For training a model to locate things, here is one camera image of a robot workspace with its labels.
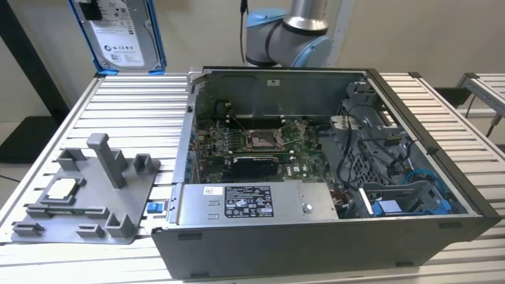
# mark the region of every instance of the black pole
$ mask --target black pole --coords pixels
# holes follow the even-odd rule
[[[69,108],[6,0],[0,0],[0,36],[57,124]]]

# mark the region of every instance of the white wall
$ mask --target white wall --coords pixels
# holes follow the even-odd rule
[[[49,115],[1,38],[0,87],[0,122],[20,122],[30,115]]]
[[[290,0],[250,0],[249,10],[289,9]],[[9,0],[60,92],[73,104],[96,71],[66,0]],[[336,20],[340,0],[328,13]],[[190,66],[241,65],[238,0],[156,0],[168,72]]]
[[[337,65],[417,71],[434,86],[505,73],[504,0],[356,0]]]

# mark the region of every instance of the blue cable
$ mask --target blue cable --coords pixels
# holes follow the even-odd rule
[[[438,186],[440,186],[440,189],[442,190],[442,193],[441,194],[445,194],[445,187],[440,181],[440,179],[437,178],[437,176],[434,175],[434,173],[432,173],[429,170],[414,170],[412,171],[406,176],[405,176],[405,179],[402,181],[402,185],[408,183],[409,181],[409,178],[417,174],[417,173],[425,173],[426,175],[430,175],[433,178],[434,178],[434,181],[438,183]]]

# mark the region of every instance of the label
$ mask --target label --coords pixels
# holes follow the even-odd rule
[[[266,86],[278,86],[281,84],[281,80],[266,80]]]
[[[273,217],[269,186],[226,186],[224,201],[228,218]]]
[[[222,195],[222,186],[205,186],[204,195]]]
[[[98,1],[102,19],[90,21],[105,59],[117,66],[144,66],[142,52],[124,0]]]

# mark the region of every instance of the slotted aluminum surface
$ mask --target slotted aluminum surface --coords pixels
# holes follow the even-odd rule
[[[388,73],[382,76],[478,191],[501,216],[505,216],[505,159],[498,149],[422,79],[414,79],[406,73]],[[48,146],[44,150],[0,211],[0,218],[6,216],[0,228],[0,242],[9,240],[12,222],[24,216],[22,205],[36,200],[40,195],[37,189],[48,184],[50,175],[58,169],[53,159],[61,148],[84,147],[90,133],[108,133],[110,146],[121,148],[126,157],[136,153],[149,153],[161,159],[162,166],[149,199],[164,201],[169,198],[185,98],[184,74],[162,77],[118,75],[93,80],[64,126],[49,142],[54,147]],[[5,244],[0,247],[0,280],[8,283],[58,283],[68,282],[69,279],[77,283],[170,282],[172,278],[154,244],[146,236],[150,227],[162,222],[164,214],[146,217],[141,221],[138,239],[129,246]],[[417,268],[217,282],[504,283],[505,221],[489,229],[476,241],[448,246]]]
[[[457,86],[466,88],[501,116],[505,115],[505,74],[466,73]]]

